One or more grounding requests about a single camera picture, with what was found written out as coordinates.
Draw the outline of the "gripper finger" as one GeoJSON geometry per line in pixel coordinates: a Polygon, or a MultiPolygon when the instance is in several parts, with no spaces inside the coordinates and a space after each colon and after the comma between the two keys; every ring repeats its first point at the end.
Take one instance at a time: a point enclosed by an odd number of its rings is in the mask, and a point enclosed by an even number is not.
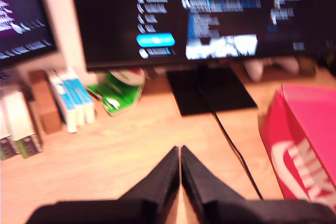
{"type": "Polygon", "coordinates": [[[219,201],[244,198],[217,178],[187,146],[181,147],[182,185],[200,223],[210,223],[212,210],[219,201]]]}
{"type": "Polygon", "coordinates": [[[180,186],[179,148],[173,147],[121,200],[140,200],[147,223],[161,223],[164,207],[180,186]]]}

